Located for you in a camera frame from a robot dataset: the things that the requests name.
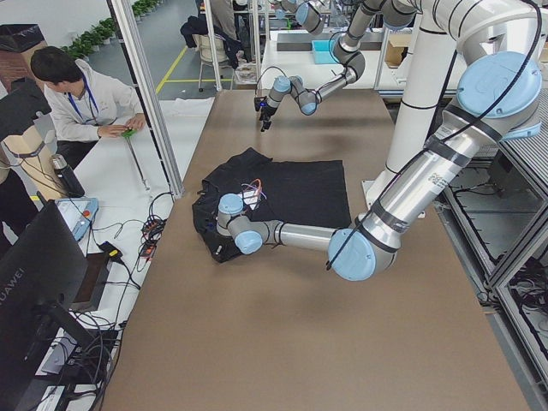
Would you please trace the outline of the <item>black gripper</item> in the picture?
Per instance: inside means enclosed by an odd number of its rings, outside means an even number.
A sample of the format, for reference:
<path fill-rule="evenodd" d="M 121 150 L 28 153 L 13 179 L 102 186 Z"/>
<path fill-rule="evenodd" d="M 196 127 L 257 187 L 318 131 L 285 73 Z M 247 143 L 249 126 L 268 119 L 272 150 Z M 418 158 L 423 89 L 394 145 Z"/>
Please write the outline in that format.
<path fill-rule="evenodd" d="M 232 238 L 219 234 L 217 231 L 217 222 L 213 219 L 205 221 L 203 239 L 211 253 L 227 253 L 233 247 Z"/>
<path fill-rule="evenodd" d="M 255 97 L 253 104 L 255 111 L 259 113 L 260 131 L 268 130 L 271 126 L 270 119 L 276 113 L 277 107 L 269 104 L 268 97 Z"/>

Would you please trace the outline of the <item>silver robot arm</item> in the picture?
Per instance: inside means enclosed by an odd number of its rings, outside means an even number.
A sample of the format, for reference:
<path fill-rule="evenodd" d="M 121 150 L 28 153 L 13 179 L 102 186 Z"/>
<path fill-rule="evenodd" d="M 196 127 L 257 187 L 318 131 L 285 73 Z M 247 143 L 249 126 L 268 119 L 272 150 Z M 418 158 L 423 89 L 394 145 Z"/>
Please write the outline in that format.
<path fill-rule="evenodd" d="M 538 59 L 547 19 L 532 1 L 364 1 L 332 46 L 342 72 L 315 89 L 298 76 L 277 77 L 269 93 L 254 100 L 263 128 L 286 96 L 310 115 L 356 82 L 366 67 L 360 42 L 376 15 L 396 30 L 421 18 L 404 89 L 404 98 L 417 98 L 418 106 L 399 112 L 377 179 L 381 192 L 348 229 L 253 221 L 241 195 L 225 194 L 217 232 L 241 253 L 265 244 L 324 250 L 339 277 L 366 280 L 393 264 L 402 235 L 482 146 L 539 132 Z"/>
<path fill-rule="evenodd" d="M 319 48 L 312 46 L 317 63 L 336 64 L 341 70 L 321 85 L 310 88 L 305 85 L 302 76 L 286 74 L 277 67 L 279 75 L 272 80 L 268 93 L 253 98 L 260 130 L 269 130 L 272 118 L 286 96 L 296 102 L 303 115 L 310 116 L 333 93 L 357 82 L 366 70 L 366 59 L 360 49 L 361 42 L 374 17 L 382 16 L 388 28 L 398 30 L 407 27 L 415 14 L 416 8 L 403 1 L 359 2 L 344 31 L 333 33 L 328 39 L 321 39 Z"/>

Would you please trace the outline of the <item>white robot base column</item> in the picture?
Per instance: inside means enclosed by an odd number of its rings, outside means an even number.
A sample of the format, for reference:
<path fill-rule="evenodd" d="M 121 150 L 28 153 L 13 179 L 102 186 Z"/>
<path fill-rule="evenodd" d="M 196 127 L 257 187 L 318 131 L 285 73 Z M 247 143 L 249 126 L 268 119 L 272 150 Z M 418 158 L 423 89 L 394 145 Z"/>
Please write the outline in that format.
<path fill-rule="evenodd" d="M 422 17 L 384 170 L 365 192 L 368 206 L 423 147 L 456 48 L 448 28 L 434 20 L 434 2 L 415 4 Z"/>

